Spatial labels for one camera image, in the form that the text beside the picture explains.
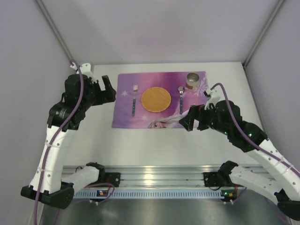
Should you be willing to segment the fork with green handle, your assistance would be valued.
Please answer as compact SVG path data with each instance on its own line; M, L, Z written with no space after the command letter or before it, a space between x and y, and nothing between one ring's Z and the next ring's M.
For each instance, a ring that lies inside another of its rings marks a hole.
M133 104L132 104L132 117L135 116L135 105L136 105L136 96L138 93L138 85L133 85Z

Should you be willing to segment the purple printed placemat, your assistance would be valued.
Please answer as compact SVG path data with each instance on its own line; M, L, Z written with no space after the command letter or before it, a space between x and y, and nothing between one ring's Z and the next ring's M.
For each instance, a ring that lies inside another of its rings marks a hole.
M180 114L180 94L178 88L186 86L188 72L152 72L120 74L112 120L113 128L180 128L178 121L186 115L192 105L204 105L204 92L208 88L208 78L204 71L197 71L199 83L193 90L183 92L183 114ZM135 116L132 117L133 85L138 85ZM142 94L151 87L166 89L171 95L170 106L162 112L149 112L141 104Z

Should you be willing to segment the spoon with green handle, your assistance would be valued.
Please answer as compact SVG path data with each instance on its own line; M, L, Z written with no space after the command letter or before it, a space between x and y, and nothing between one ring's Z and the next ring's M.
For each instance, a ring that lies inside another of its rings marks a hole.
M178 92L180 94L180 114L183 114L183 92L185 88L183 86L180 86L178 88Z

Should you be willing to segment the round woven wicker plate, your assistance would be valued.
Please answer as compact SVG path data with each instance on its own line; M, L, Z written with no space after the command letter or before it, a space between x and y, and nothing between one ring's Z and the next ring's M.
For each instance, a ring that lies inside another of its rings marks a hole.
M141 97L141 104L149 112L160 113L171 104L170 93L161 87L148 88Z

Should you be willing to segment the metal cup with wood band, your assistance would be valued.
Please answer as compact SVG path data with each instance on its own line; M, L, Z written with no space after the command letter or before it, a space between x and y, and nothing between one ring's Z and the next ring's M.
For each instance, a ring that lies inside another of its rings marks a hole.
M199 83L199 75L197 73L188 73L186 77L186 87L193 90L197 87Z

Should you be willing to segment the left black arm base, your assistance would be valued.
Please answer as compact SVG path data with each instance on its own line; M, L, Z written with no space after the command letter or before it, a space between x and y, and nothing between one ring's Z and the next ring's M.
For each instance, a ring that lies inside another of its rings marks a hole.
M104 182L113 184L114 187L117 188L120 185L120 176L121 173L119 172L106 172L104 176Z

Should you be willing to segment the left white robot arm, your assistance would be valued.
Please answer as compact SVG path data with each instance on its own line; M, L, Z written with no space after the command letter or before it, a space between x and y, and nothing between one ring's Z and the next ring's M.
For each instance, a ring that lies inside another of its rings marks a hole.
M75 193L90 184L104 181L104 166L93 162L62 178L69 145L87 110L116 100L116 91L109 77L104 75L102 80L104 90L101 90L98 80L87 75L73 74L67 78L61 100L49 111L46 140L37 171L30 184L22 187L21 196L66 209Z

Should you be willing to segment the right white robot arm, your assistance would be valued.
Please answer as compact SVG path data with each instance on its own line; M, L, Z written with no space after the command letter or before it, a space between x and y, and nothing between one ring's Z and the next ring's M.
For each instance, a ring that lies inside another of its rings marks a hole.
M257 161L271 176L268 180L235 162L221 165L215 177L222 186L241 185L271 200L279 210L292 220L300 219L300 173L275 148L268 136L254 123L243 120L240 108L224 100L204 105L193 105L180 119L187 131L216 130L226 135L228 141Z

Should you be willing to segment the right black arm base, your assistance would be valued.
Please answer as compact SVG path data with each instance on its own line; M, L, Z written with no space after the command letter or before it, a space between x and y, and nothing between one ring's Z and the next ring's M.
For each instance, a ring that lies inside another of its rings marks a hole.
M233 183L233 181L229 178L231 173L232 172L204 172L204 186L208 188L234 187L235 185L242 187L243 185Z

